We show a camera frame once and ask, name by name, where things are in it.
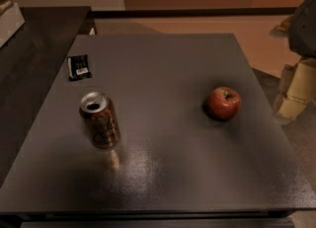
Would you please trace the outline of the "red apple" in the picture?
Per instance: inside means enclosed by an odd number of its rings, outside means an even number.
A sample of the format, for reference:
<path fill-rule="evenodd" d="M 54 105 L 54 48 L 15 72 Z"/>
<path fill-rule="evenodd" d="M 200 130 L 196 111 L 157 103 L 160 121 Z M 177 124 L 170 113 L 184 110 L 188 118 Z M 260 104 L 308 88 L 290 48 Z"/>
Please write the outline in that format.
<path fill-rule="evenodd" d="M 221 121 L 234 117 L 239 112 L 241 105 L 241 96 L 229 87 L 215 88 L 206 100 L 206 107 L 210 115 Z"/>

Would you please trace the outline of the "orange soda can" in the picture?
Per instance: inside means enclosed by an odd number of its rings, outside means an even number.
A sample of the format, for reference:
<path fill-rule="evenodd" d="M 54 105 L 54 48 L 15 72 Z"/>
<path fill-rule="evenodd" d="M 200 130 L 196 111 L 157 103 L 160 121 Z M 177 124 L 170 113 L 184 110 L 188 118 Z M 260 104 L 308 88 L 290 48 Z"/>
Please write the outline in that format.
<path fill-rule="evenodd" d="M 119 125 L 112 100 L 102 92 L 90 92 L 80 101 L 91 142 L 101 149 L 113 148 L 120 138 Z"/>

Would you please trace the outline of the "cardboard box on floor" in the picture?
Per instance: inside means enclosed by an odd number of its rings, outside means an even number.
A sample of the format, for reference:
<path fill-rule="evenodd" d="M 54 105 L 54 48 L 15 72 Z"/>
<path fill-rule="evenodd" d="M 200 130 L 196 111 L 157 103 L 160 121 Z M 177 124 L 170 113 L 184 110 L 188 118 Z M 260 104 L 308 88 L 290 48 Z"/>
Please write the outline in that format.
<path fill-rule="evenodd" d="M 302 57 L 295 65 L 285 64 L 274 103 L 276 116 L 296 119 L 316 97 L 316 59 Z"/>

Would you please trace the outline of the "grey bag at right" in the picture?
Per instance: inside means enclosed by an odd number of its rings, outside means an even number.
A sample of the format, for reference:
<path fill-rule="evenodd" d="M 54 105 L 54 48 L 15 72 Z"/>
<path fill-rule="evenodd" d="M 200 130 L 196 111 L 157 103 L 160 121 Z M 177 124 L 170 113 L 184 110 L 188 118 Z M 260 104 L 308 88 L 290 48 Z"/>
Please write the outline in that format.
<path fill-rule="evenodd" d="M 316 0 L 304 0 L 295 10 L 288 32 L 291 51 L 316 57 Z"/>

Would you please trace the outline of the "white box on side table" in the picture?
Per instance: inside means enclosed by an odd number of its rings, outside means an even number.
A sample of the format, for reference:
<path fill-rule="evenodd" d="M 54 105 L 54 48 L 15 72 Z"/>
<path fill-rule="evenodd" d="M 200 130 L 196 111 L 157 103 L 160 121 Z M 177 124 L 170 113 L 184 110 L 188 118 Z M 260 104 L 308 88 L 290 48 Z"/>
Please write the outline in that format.
<path fill-rule="evenodd" d="M 0 0 L 0 47 L 25 23 L 19 5 L 13 0 Z"/>

